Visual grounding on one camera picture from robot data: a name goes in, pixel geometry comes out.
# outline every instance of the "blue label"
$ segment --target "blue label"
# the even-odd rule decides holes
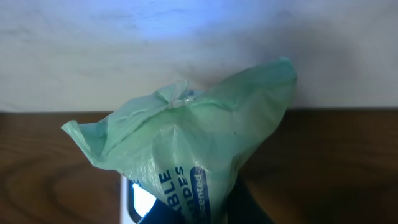
[[[210,224],[210,202],[207,189],[206,173],[201,167],[191,169],[191,185],[196,210],[193,213],[195,223]]]

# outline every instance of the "green plastic bag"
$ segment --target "green plastic bag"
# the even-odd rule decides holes
[[[281,58],[207,91],[178,82],[98,123],[69,121],[62,129],[94,166],[120,172],[188,223],[225,223],[238,170],[278,126],[295,82],[290,61]]]

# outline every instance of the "wooden surface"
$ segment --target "wooden surface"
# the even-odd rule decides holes
[[[0,223],[118,223],[119,175],[60,130],[106,114],[0,115]],[[243,167],[277,223],[398,223],[398,111],[293,111]]]

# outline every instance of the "white wall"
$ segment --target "white wall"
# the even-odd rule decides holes
[[[0,110],[114,110],[281,55],[295,106],[398,105],[396,0],[2,0]]]

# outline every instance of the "wood grain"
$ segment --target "wood grain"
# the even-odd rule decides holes
[[[398,111],[294,111],[241,170],[277,223],[398,223]]]
[[[0,223],[118,223],[119,179],[60,129],[105,114],[0,115]]]
[[[0,223],[118,223],[119,175],[60,129],[105,113],[0,114]],[[289,111],[241,171],[277,223],[398,223],[398,111]]]

